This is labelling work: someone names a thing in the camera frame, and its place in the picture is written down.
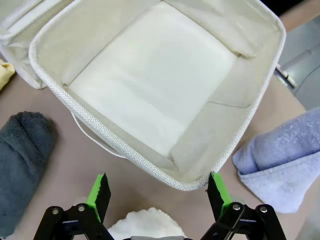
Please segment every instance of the yellow cloth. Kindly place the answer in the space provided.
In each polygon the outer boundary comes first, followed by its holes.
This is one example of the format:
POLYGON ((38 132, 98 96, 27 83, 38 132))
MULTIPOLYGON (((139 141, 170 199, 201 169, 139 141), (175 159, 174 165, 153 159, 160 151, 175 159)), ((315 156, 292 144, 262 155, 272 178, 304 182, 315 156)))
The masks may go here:
POLYGON ((9 82, 10 77, 16 72, 15 67, 0 59, 0 91, 9 82))

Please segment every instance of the black metal bracket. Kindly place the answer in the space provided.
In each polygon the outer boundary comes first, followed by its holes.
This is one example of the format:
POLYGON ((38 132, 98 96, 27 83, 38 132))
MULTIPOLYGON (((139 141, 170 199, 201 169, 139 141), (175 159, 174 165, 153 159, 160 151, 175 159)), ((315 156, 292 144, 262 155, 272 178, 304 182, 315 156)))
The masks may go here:
POLYGON ((59 206, 47 208, 34 240, 72 240, 75 235, 82 234, 88 240, 114 240, 98 221, 95 210, 85 203, 67 211, 59 206))
MULTIPOLYGON (((107 176, 104 175, 100 182, 95 207, 80 203, 66 211, 59 206, 47 208, 34 240, 72 240, 75 235, 85 235, 88 240, 114 240, 102 223, 111 196, 107 176)), ((224 193, 221 187, 216 186, 213 175, 210 175, 207 193, 216 221, 201 240, 230 240, 234 234, 246 235, 248 240, 286 240, 272 206, 262 204, 251 209, 231 200, 226 203, 226 197, 222 198, 224 193)), ((134 240, 138 239, 153 238, 135 237, 134 240)))
POLYGON ((255 209, 240 202, 231 202, 222 212, 224 200, 210 174, 207 194, 215 218, 201 240, 230 240, 234 234, 248 240, 286 240, 274 208, 268 204, 255 209))

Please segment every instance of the lavender washcloth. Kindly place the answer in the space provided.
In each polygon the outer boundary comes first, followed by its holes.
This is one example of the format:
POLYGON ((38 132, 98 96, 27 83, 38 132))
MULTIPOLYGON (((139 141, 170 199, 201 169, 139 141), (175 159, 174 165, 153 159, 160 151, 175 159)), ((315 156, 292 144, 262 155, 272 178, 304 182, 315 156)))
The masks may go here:
POLYGON ((320 107, 255 136, 233 156, 240 180, 280 213, 294 213, 320 175, 320 107))

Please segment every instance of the beige table surface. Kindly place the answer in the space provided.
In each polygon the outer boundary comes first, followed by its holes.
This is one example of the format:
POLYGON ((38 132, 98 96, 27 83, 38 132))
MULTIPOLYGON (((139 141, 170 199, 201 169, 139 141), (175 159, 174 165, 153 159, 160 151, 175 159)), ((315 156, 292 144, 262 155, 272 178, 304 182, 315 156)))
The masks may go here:
MULTIPOLYGON (((9 116, 20 111, 41 112, 55 124, 58 134, 45 174, 15 232, 18 240, 31 240, 47 207, 67 210, 75 199, 88 196, 97 174, 106 172, 111 200, 104 224, 111 226, 128 212, 156 207, 168 213, 195 240, 214 222, 205 188, 183 192, 156 180, 126 159, 106 152, 88 139, 75 124, 70 112, 48 88, 35 90, 18 75, 0 91, 0 127, 9 116)), ((275 78, 241 142, 255 134, 272 130, 305 110, 275 78)), ((220 173, 232 195, 244 199, 254 208, 261 202, 239 181, 229 159, 220 173)), ((295 214, 279 214, 288 240, 295 239, 318 189, 319 180, 305 195, 295 214)))

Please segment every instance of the storage basket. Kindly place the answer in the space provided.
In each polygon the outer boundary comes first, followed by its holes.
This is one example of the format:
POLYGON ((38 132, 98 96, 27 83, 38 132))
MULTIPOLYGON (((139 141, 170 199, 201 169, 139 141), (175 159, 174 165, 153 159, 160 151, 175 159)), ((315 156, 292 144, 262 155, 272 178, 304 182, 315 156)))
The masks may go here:
POLYGON ((2 0, 0 52, 17 73, 35 89, 45 87, 32 70, 29 45, 39 30, 72 0, 2 0))
POLYGON ((285 35, 258 0, 75 0, 37 34, 29 60, 99 138, 189 191, 234 150, 285 35))

